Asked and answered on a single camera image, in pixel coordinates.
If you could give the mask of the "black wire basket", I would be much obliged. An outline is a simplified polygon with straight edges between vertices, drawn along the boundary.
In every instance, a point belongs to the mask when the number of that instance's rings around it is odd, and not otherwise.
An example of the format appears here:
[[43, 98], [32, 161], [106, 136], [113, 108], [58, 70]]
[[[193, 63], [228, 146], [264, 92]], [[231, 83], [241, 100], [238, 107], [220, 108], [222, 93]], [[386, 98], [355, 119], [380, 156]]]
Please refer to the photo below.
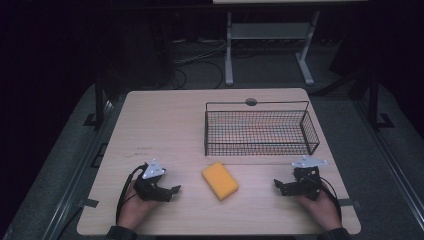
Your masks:
[[208, 102], [208, 156], [311, 155], [320, 144], [308, 101]]

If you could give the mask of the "white metal stand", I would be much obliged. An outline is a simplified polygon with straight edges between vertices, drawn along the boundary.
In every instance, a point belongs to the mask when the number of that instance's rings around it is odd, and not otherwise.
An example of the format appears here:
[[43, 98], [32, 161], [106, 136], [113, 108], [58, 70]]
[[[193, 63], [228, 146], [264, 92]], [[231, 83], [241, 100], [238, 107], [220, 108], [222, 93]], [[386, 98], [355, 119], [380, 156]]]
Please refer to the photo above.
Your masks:
[[306, 57], [320, 16], [319, 11], [312, 14], [309, 22], [294, 23], [236, 23], [232, 13], [227, 13], [226, 54], [224, 57], [225, 84], [234, 84], [232, 64], [232, 44], [236, 40], [303, 40], [303, 49], [295, 54], [305, 84], [315, 84]]

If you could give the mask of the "yellow sponge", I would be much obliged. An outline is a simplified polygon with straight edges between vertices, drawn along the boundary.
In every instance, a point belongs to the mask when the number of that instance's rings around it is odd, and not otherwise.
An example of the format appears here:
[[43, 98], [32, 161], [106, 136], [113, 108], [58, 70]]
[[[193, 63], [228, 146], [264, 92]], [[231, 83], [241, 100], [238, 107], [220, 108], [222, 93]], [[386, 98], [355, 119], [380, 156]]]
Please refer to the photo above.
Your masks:
[[201, 174], [219, 201], [223, 201], [239, 189], [239, 184], [221, 162], [206, 167]]

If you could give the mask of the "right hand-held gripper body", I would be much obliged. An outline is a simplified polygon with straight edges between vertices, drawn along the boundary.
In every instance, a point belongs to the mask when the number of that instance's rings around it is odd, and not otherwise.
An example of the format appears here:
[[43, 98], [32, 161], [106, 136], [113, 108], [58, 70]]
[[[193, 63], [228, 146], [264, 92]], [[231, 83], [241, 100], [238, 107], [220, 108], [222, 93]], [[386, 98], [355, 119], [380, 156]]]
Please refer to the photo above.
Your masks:
[[320, 176], [320, 166], [326, 166], [326, 160], [317, 159], [311, 156], [302, 156], [297, 162], [293, 162], [293, 176], [295, 181], [285, 183], [290, 196], [305, 195], [310, 200], [315, 200], [322, 185]]

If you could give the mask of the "aluminium frame rail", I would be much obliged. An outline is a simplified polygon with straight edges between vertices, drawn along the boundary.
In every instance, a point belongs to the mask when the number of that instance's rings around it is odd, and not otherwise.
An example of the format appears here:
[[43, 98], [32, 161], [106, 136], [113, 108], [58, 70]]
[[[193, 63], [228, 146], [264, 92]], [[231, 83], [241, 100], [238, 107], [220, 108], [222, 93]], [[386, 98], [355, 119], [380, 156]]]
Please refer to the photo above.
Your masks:
[[415, 189], [411, 185], [410, 181], [408, 180], [407, 176], [405, 175], [404, 171], [401, 169], [394, 153], [389, 149], [389, 146], [381, 135], [380, 130], [370, 123], [366, 109], [363, 104], [359, 101], [354, 101], [353, 105], [358, 111], [358, 114], [361, 117], [362, 121], [364, 122], [367, 131], [370, 133], [373, 141], [375, 142], [379, 151], [383, 155], [387, 168], [391, 173], [392, 178], [394, 179], [408, 207], [410, 208], [410, 211], [413, 214], [415, 221], [418, 223], [421, 230], [424, 232], [424, 202], [420, 199]]
[[72, 222], [73, 211], [81, 210], [78, 202], [84, 201], [91, 189], [96, 173], [91, 173], [90, 166], [110, 138], [109, 120], [114, 106], [109, 100], [101, 105], [104, 121], [99, 126], [94, 111], [92, 104], [81, 102], [54, 146], [46, 177], [59, 187], [58, 201], [42, 240], [59, 239], [65, 225]]

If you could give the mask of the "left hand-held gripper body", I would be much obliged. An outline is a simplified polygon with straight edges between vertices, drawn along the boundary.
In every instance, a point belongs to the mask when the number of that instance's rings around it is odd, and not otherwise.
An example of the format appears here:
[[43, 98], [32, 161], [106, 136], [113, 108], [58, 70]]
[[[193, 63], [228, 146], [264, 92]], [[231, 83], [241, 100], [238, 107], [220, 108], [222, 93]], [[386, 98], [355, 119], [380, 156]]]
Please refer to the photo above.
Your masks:
[[150, 163], [145, 163], [141, 169], [142, 172], [133, 186], [137, 195], [144, 201], [165, 202], [166, 196], [170, 195], [171, 191], [159, 187], [157, 183], [166, 170], [160, 166], [156, 159], [153, 159]]

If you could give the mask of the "person's right hand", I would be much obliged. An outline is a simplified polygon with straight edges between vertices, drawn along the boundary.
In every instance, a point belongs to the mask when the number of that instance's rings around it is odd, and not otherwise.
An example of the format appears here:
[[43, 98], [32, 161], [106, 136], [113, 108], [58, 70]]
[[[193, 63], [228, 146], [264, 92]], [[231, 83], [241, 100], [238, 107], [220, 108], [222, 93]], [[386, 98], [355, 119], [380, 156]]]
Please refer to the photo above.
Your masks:
[[323, 230], [330, 231], [342, 227], [337, 208], [324, 190], [319, 191], [315, 200], [310, 200], [304, 195], [296, 196], [295, 200]]

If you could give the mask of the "black metal post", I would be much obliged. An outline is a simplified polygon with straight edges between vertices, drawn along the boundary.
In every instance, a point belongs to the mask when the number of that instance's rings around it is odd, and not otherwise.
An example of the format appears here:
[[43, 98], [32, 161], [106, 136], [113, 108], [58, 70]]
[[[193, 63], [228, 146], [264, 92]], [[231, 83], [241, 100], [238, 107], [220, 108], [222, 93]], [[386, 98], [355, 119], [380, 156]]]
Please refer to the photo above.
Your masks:
[[96, 113], [95, 113], [95, 127], [99, 128], [104, 119], [104, 113], [103, 113], [103, 88], [102, 88], [102, 78], [101, 76], [98, 76], [96, 78], [95, 82], [95, 107], [96, 107]]

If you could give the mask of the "person's left hand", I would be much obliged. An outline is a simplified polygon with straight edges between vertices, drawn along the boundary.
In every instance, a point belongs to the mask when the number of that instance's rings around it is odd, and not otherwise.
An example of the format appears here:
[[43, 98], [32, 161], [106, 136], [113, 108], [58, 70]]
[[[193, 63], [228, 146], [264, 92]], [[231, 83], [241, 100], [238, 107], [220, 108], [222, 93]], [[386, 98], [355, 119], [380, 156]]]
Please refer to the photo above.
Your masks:
[[158, 201], [142, 200], [137, 195], [133, 185], [134, 182], [131, 182], [117, 220], [118, 226], [130, 230], [135, 230], [160, 205]]

